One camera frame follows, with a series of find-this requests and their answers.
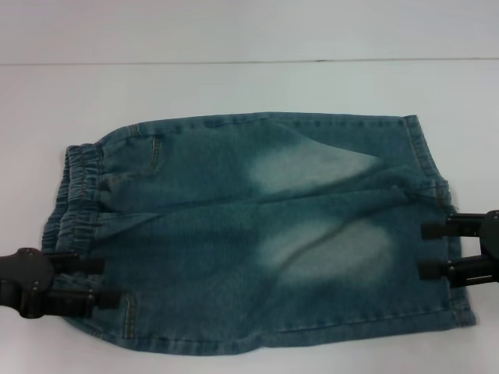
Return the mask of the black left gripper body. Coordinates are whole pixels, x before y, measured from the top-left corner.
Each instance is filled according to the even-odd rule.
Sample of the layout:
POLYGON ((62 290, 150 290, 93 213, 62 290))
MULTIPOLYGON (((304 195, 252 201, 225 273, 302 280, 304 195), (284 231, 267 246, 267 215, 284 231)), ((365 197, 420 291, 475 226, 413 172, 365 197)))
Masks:
POLYGON ((1 306, 16 310, 26 319, 44 315, 44 300, 55 271, 38 249, 21 248, 1 257, 1 306))

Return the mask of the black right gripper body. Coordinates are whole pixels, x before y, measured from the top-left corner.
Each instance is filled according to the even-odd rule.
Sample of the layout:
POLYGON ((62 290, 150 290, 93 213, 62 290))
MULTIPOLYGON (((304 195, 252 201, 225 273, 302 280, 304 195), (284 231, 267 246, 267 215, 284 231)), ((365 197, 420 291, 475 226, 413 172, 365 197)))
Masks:
POLYGON ((492 210, 485 214, 483 222, 480 225, 480 248, 484 255, 491 259, 497 259, 499 228, 498 228, 498 211, 492 210))

